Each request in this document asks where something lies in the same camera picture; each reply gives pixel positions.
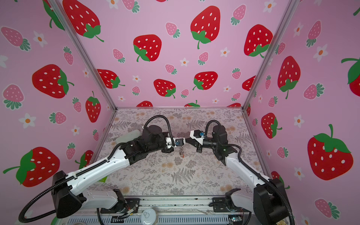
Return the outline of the keyring with strap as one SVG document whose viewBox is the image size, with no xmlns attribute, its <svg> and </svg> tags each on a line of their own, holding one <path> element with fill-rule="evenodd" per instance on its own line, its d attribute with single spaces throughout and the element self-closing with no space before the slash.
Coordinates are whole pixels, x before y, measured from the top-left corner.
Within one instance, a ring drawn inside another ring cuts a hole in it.
<svg viewBox="0 0 360 225">
<path fill-rule="evenodd" d="M 180 154 L 180 157 L 181 157 L 181 158 L 184 158 L 184 157 L 185 157 L 185 155 L 184 155 L 184 146 L 180 146 L 180 147 L 179 147 L 179 154 Z"/>
</svg>

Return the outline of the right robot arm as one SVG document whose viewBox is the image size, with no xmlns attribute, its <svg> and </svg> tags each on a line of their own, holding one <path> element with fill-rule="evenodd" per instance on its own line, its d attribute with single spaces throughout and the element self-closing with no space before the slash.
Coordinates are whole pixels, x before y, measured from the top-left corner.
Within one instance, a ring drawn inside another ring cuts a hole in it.
<svg viewBox="0 0 360 225">
<path fill-rule="evenodd" d="M 218 161 L 233 170 L 252 189 L 252 196 L 241 194 L 239 188 L 226 192 L 228 210 L 246 209 L 255 214 L 263 225 L 275 225 L 285 218 L 289 219 L 291 225 L 295 224 L 284 184 L 248 164 L 241 157 L 242 148 L 229 143 L 226 128 L 219 121 L 209 121 L 204 131 L 192 130 L 185 143 L 196 147 L 198 153 L 204 148 L 211 149 Z"/>
</svg>

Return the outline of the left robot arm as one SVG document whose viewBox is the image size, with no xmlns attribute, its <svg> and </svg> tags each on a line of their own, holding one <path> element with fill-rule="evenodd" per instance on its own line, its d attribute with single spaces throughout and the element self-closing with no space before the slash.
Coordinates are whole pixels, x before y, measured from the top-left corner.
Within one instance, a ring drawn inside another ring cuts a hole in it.
<svg viewBox="0 0 360 225">
<path fill-rule="evenodd" d="M 120 169 L 145 159 L 152 152 L 171 153 L 174 148 L 183 146 L 188 140 L 189 137 L 172 135 L 167 117 L 153 116 L 145 123 L 142 131 L 135 130 L 122 136 L 120 143 L 113 148 L 109 156 L 68 174 L 58 172 L 53 177 L 53 185 L 27 203 L 18 220 L 21 223 L 30 223 L 52 214 L 56 214 L 57 218 L 66 218 L 90 206 L 111 209 L 121 200 L 119 191 L 87 197 L 88 187 Z M 47 193 L 52 194 L 55 209 L 26 218 L 25 214 L 30 207 Z"/>
</svg>

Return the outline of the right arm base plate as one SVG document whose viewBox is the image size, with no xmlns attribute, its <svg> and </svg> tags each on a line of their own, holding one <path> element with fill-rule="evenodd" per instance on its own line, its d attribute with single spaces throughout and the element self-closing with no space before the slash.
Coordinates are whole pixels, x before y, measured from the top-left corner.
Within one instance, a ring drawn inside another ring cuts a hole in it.
<svg viewBox="0 0 360 225">
<path fill-rule="evenodd" d="M 213 208 L 214 212 L 249 212 L 248 210 L 234 206 L 233 203 L 230 203 L 226 197 L 214 197 L 212 201 L 209 203 L 209 207 Z"/>
</svg>

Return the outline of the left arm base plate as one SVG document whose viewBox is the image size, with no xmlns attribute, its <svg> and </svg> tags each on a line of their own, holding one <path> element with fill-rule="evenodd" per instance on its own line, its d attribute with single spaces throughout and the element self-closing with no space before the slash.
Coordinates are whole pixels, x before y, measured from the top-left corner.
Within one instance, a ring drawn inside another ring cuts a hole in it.
<svg viewBox="0 0 360 225">
<path fill-rule="evenodd" d="M 128 211 L 130 213 L 137 213 L 140 205 L 140 198 L 125 198 L 125 201 L 118 202 L 114 207 L 110 209 L 101 208 L 101 214 L 125 214 Z"/>
</svg>

